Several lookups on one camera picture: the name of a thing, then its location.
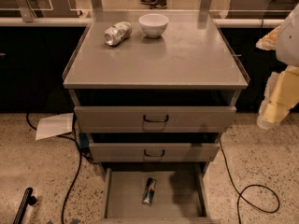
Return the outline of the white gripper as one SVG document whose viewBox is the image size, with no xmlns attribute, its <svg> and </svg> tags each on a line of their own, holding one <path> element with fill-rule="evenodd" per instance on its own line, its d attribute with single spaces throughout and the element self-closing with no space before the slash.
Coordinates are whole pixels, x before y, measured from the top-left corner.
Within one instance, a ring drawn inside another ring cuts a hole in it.
<svg viewBox="0 0 299 224">
<path fill-rule="evenodd" d="M 262 50 L 275 50 L 280 27 L 274 28 L 256 43 Z M 264 90 L 264 99 L 258 112 L 257 125 L 269 130 L 277 127 L 299 103 L 299 67 L 289 66 L 285 71 L 273 72 Z"/>
</svg>

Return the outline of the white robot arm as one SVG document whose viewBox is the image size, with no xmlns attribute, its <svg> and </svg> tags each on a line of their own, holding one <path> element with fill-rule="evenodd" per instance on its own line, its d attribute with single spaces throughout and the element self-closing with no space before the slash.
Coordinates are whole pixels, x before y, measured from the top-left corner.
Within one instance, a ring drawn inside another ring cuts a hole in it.
<svg viewBox="0 0 299 224">
<path fill-rule="evenodd" d="M 265 86 L 257 125 L 269 130 L 277 127 L 299 104 L 299 6 L 280 26 L 261 38 L 256 47 L 274 50 L 277 59 L 287 65 L 281 73 L 272 72 Z"/>
</svg>

